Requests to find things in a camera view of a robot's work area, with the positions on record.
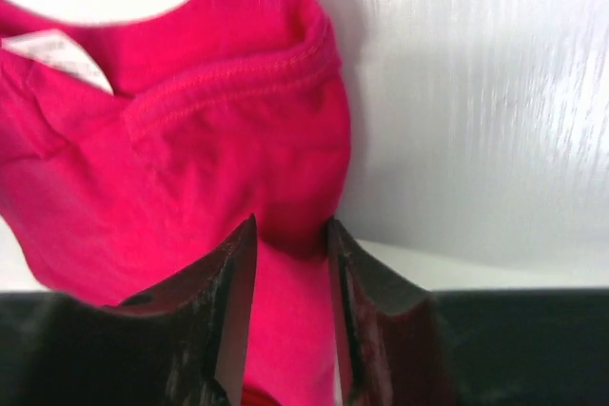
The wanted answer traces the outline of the magenta t shirt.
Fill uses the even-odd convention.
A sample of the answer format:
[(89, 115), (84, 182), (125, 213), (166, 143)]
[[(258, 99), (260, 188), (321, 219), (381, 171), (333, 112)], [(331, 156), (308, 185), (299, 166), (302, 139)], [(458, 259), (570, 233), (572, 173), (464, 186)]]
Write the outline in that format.
[(1, 214), (34, 277), (115, 304), (254, 216), (245, 383), (333, 401), (324, 223), (351, 151), (341, 63), (317, 0), (187, 0), (118, 26), (1, 4), (1, 35), (61, 31), (110, 81), (1, 54)]

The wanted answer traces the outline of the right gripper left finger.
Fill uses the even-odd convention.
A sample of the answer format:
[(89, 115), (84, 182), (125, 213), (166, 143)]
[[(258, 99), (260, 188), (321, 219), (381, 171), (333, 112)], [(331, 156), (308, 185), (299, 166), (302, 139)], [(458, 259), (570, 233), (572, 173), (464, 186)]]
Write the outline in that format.
[(119, 311), (167, 324), (166, 405), (238, 405), (257, 264), (257, 224), (248, 217), (215, 249), (124, 300)]

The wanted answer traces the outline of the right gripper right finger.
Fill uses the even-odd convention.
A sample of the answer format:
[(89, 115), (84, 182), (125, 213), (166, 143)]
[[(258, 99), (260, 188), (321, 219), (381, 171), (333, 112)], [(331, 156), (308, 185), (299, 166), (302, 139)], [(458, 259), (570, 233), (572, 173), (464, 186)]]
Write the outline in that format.
[(456, 404), (430, 294), (366, 252), (335, 218), (326, 253), (343, 404)]

